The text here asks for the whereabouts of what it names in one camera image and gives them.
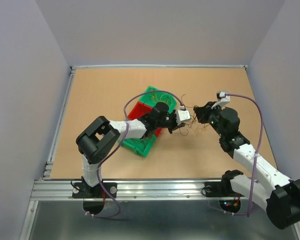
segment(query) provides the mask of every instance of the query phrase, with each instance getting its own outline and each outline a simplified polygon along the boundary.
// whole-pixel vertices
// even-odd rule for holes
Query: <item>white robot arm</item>
[[[217,93],[217,102],[208,102],[203,107],[194,108],[198,121],[210,124],[219,134],[221,148],[235,161],[253,172],[256,150],[239,131],[238,113],[225,107],[230,96],[222,91]],[[284,229],[300,221],[300,180],[292,180],[282,174],[257,154],[252,201],[266,211],[271,222],[279,229]],[[227,195],[239,193],[248,197],[251,179],[238,170],[227,171],[217,186],[206,186],[206,196],[216,197],[216,193]]]
[[[76,139],[79,151],[82,154],[82,170],[84,184],[93,188],[102,181],[100,162],[108,155],[116,141],[121,141],[129,126],[125,139],[142,139],[154,134],[157,128],[174,130],[184,127],[185,122],[191,119],[190,113],[184,106],[168,113],[169,107],[163,102],[158,102],[152,111],[142,117],[128,121],[107,120],[104,116],[98,117]],[[95,135],[99,133],[104,137],[99,140]]]

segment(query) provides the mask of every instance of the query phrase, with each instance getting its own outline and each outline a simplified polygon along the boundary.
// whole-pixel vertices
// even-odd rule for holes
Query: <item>red box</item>
[[[134,119],[140,118],[144,114],[150,113],[151,110],[152,110],[151,106],[148,106],[148,105],[138,101],[136,103],[136,105],[134,106],[134,108],[132,109],[132,111],[129,113],[128,119],[129,120],[134,120]],[[154,135],[156,137],[158,137],[159,134],[161,133],[161,131],[162,131],[162,128],[158,128],[155,131]]]

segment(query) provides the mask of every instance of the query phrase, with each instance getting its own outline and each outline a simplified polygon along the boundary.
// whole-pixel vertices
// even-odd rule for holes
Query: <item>white wall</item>
[[[18,239],[69,67],[34,0],[0,0],[0,240]]]
[[[284,0],[36,0],[71,66],[248,64]]]
[[[300,179],[300,0],[286,0],[248,67],[279,169]]]

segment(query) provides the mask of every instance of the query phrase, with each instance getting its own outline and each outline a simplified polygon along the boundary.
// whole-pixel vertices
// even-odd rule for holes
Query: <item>purple cable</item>
[[[261,109],[260,109],[259,105],[251,97],[240,95],[240,94],[231,94],[231,93],[226,93],[225,95],[226,96],[239,97],[239,98],[244,98],[244,99],[250,100],[258,108],[258,111],[259,111],[259,114],[260,114],[260,119],[261,119],[261,128],[260,128],[259,141],[258,141],[258,145],[257,145],[257,147],[255,149],[255,153],[254,153],[254,161],[253,161],[252,176],[251,176],[251,185],[250,185],[250,194],[249,194],[249,203],[248,203],[248,210],[247,210],[247,213],[246,213],[246,215],[249,217],[250,214],[252,213],[251,212],[252,211],[252,205],[253,205],[252,196],[253,196],[253,192],[254,192],[254,183],[255,183],[255,177],[256,177],[257,158],[258,158],[258,153],[259,153],[259,149],[260,149],[260,145],[261,145],[262,133],[263,133],[263,130],[264,130],[264,118],[262,116],[262,112],[261,112]]]
[[[127,111],[126,111],[126,108],[127,106],[129,105],[129,103],[131,103],[133,100],[135,100],[136,98],[138,97],[141,97],[143,95],[146,95],[146,94],[151,94],[151,93],[166,93],[166,94],[170,94],[172,95],[175,99],[177,99],[180,103],[181,106],[183,106],[184,104],[182,103],[182,101],[180,100],[180,98],[178,98],[176,95],[174,95],[173,93],[169,92],[169,91],[163,91],[163,90],[155,90],[155,91],[147,91],[147,92],[143,92],[133,98],[131,98],[123,107],[123,113],[124,113],[124,117],[125,119],[127,120],[128,119],[128,114],[127,114]],[[115,204],[118,206],[118,212],[116,212],[115,214],[112,214],[112,215],[109,215],[109,216],[96,216],[96,215],[91,215],[89,212],[85,212],[87,215],[91,216],[91,217],[94,217],[94,218],[98,218],[98,219],[109,219],[109,218],[112,218],[112,217],[115,217],[117,215],[120,214],[121,212],[121,206],[120,206],[120,203],[113,197],[111,196],[111,194],[106,190],[104,184],[102,183],[101,181],[101,178],[100,178],[100,175],[99,175],[99,169],[101,168],[101,165],[106,161],[108,160],[123,144],[124,140],[126,139],[127,135],[128,135],[128,131],[129,131],[129,124],[128,122],[126,122],[126,130],[122,136],[122,139],[121,141],[119,142],[119,144],[116,146],[116,148],[111,152],[109,153],[108,156],[106,156],[105,159],[103,159],[99,165],[98,165],[98,169],[96,171],[96,177],[98,178],[98,181],[99,181],[99,184],[102,188],[102,190],[105,192],[105,194],[107,194],[109,196],[109,198],[111,198]]]

